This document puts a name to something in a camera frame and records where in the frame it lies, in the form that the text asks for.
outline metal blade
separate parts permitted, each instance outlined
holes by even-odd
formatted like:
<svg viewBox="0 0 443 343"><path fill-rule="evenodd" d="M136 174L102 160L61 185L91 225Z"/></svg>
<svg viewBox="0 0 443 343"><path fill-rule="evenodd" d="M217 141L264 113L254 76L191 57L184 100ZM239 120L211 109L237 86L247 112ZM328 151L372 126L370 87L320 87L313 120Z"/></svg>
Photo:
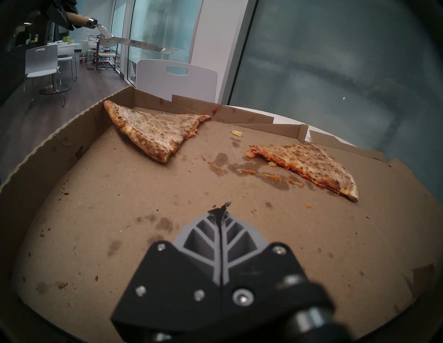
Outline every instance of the metal blade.
<svg viewBox="0 0 443 343"><path fill-rule="evenodd" d="M172 54L174 52L171 48L165 48L165 47L158 46L158 45L155 45L155 44L151 44L151 43L147 43L147 42L141 42L141 41L137 41L137 40L133 40L133 39L114 37L111 34L111 32L109 32L106 29L106 27L104 27L103 25L100 25L100 24L97 25L97 29L104 36L104 38L102 38L102 39L104 41L106 41L106 42L112 42L112 43L119 43L119 44L134 46L136 48L158 52L159 54L163 54L163 55L170 55L170 54Z"/></svg>

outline pizza slice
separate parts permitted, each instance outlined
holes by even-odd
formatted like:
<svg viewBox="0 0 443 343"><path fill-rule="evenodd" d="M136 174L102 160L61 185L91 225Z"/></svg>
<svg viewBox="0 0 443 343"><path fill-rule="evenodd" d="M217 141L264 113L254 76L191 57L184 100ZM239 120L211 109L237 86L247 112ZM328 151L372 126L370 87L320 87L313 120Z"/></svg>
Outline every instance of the pizza slice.
<svg viewBox="0 0 443 343"><path fill-rule="evenodd" d="M260 154L320 187L358 201L357 185L352 175L340 162L313 143L249 147L253 154Z"/></svg>
<svg viewBox="0 0 443 343"><path fill-rule="evenodd" d="M106 100L103 105L112 122L153 159L166 163L183 140L195 136L206 114L151 114Z"/></svg>

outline chair handle hole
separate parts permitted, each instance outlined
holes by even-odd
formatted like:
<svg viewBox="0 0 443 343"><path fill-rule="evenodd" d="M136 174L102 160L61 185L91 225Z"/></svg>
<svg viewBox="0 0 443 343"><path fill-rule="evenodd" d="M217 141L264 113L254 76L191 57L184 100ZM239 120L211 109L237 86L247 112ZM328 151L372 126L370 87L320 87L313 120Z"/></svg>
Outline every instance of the chair handle hole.
<svg viewBox="0 0 443 343"><path fill-rule="evenodd" d="M167 66L166 72L173 75L187 75L188 69L181 68L181 67L173 67L173 66Z"/></svg>

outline window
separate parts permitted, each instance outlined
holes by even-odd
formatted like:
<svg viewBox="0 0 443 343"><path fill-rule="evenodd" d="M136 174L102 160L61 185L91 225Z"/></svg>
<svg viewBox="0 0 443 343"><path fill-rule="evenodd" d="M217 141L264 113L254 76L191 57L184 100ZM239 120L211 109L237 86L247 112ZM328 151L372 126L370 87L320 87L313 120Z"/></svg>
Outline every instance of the window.
<svg viewBox="0 0 443 343"><path fill-rule="evenodd" d="M139 59L190 62L194 28L201 0L136 0L130 38L174 49L171 55L129 47L128 80L135 84Z"/></svg>
<svg viewBox="0 0 443 343"><path fill-rule="evenodd" d="M116 0L114 6L114 13L112 17L111 33L116 37L121 37L123 34L123 21L124 12L126 10L127 0ZM121 58L121 44L118 45L116 51L117 57L115 59L116 68L120 70L120 58Z"/></svg>

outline chair back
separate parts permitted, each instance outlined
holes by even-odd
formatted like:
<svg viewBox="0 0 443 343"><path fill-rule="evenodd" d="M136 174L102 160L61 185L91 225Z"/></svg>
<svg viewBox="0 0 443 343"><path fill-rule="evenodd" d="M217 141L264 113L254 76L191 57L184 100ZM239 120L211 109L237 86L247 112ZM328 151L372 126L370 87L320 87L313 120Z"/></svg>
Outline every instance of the chair back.
<svg viewBox="0 0 443 343"><path fill-rule="evenodd" d="M168 60L137 62L136 89L165 100L171 101L175 94L214 102L216 88L215 70Z"/></svg>
<svg viewBox="0 0 443 343"><path fill-rule="evenodd" d="M25 74L35 73L42 70L57 69L57 45L45 45L26 50Z"/></svg>

